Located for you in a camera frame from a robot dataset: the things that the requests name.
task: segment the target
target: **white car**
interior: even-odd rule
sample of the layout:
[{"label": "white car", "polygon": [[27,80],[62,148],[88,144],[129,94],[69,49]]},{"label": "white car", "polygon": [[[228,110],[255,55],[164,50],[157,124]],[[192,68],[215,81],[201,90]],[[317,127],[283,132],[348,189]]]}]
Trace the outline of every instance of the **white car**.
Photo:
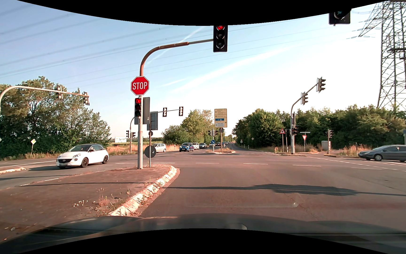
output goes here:
[{"label": "white car", "polygon": [[156,153],[166,152],[166,144],[153,144],[153,146],[156,148]]},{"label": "white car", "polygon": [[109,154],[100,144],[77,145],[57,157],[56,166],[64,169],[67,166],[87,167],[92,163],[106,164]]}]

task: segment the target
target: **traffic light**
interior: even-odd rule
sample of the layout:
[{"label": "traffic light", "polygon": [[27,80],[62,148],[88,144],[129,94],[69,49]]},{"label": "traffic light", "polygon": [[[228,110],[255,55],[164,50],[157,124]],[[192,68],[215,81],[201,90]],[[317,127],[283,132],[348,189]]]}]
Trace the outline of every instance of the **traffic light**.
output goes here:
[{"label": "traffic light", "polygon": [[308,101],[308,97],[307,97],[307,93],[305,92],[305,93],[300,93],[300,95],[301,95],[301,98],[300,98],[300,104],[303,104],[303,105],[305,105],[305,103],[307,103]]},{"label": "traffic light", "polygon": [[140,117],[142,115],[142,99],[134,99],[134,116]]},{"label": "traffic light", "polygon": [[83,92],[84,99],[82,99],[84,101],[84,104],[86,104],[87,106],[90,106],[90,101],[89,101],[89,96],[87,92]]},{"label": "traffic light", "polygon": [[213,52],[227,52],[228,26],[214,26]]},{"label": "traffic light", "polygon": [[325,90],[325,87],[323,87],[325,84],[326,79],[322,79],[322,77],[317,78],[317,87],[316,87],[316,92],[321,92],[322,90]]},{"label": "traffic light", "polygon": [[352,9],[335,11],[328,14],[328,24],[350,24],[350,11]]},{"label": "traffic light", "polygon": [[[61,86],[61,85],[58,85],[57,88],[56,88],[56,90],[58,90],[58,91],[63,91],[63,90],[62,90],[62,86]],[[64,100],[64,94],[63,94],[63,93],[58,93],[58,94],[59,94],[59,95],[57,95],[56,99]]]}]

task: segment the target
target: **silver car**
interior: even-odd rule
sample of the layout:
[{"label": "silver car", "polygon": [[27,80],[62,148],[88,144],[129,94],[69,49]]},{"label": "silver car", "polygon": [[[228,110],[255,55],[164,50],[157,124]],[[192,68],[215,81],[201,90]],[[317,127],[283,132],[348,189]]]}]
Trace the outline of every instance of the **silver car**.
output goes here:
[{"label": "silver car", "polygon": [[377,147],[370,151],[358,153],[358,157],[363,159],[374,159],[381,161],[382,159],[406,161],[406,145],[388,145]]}]

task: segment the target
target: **direction sign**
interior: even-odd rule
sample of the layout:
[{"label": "direction sign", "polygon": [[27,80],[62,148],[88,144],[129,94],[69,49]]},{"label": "direction sign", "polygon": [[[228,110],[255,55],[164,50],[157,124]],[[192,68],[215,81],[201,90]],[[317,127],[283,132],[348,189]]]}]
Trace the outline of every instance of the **direction sign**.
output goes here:
[{"label": "direction sign", "polygon": [[215,127],[228,128],[226,108],[214,109],[214,125]]},{"label": "direction sign", "polygon": [[136,77],[131,82],[131,91],[135,95],[144,95],[150,89],[150,82],[145,77]]},{"label": "direction sign", "polygon": [[147,158],[153,158],[156,155],[156,147],[148,146],[145,148],[144,153]]}]

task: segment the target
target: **utility box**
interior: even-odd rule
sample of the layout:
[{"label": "utility box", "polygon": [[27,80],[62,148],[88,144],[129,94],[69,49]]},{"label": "utility box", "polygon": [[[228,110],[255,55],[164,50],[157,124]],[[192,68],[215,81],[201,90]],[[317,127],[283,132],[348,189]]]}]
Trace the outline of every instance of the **utility box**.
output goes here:
[{"label": "utility box", "polygon": [[322,151],[328,151],[328,146],[330,146],[330,150],[332,148],[332,142],[331,141],[322,141]]}]

